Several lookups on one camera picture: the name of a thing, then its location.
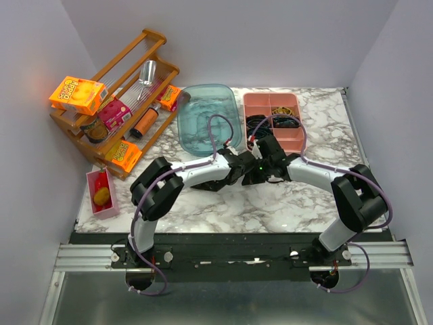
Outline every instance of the metal floor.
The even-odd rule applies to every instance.
[[[360,270],[341,271],[340,288]],[[399,269],[374,269],[349,294],[312,282],[172,283],[163,297],[128,292],[122,272],[68,272],[54,324],[417,324]]]

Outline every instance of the black cable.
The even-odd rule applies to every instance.
[[[254,129],[257,124],[259,124],[261,121],[263,121],[263,119],[266,118],[265,115],[251,115],[251,116],[247,116],[245,124],[246,127],[249,129]],[[263,127],[271,127],[271,124],[269,123],[268,120],[266,120],[263,124]]]
[[[274,117],[273,118],[273,127],[276,128],[297,128],[299,127],[299,123],[296,122],[294,119],[289,118],[289,117],[282,117],[282,116],[278,116],[278,117]]]
[[[254,131],[254,129],[249,129],[246,132],[246,136],[250,137],[250,135],[252,135],[253,131]],[[256,131],[256,139],[261,139],[263,137],[266,137],[267,135],[273,135],[273,132],[268,127],[259,127]]]

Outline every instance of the orange bottle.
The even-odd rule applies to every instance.
[[[161,104],[155,103],[149,106],[146,113],[144,113],[143,117],[140,121],[129,131],[133,137],[137,139],[141,139],[143,135],[149,131],[150,127],[155,123],[158,118],[158,110],[160,109]]]

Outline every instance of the yellow fruit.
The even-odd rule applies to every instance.
[[[110,200],[110,190],[108,188],[100,188],[93,196],[93,201],[100,207],[104,206]]]

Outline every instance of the cracker box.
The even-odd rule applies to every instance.
[[[94,115],[107,93],[103,83],[66,77],[49,100],[54,108]]]
[[[119,140],[106,154],[106,160],[129,173],[141,156],[141,150],[131,142]]]
[[[97,115],[104,122],[108,131],[112,131],[129,120],[132,113],[128,106],[111,96],[101,104]]]
[[[166,89],[162,91],[156,98],[161,104],[161,108],[174,112],[176,110],[176,99],[179,96],[181,90],[175,86],[168,85]]]

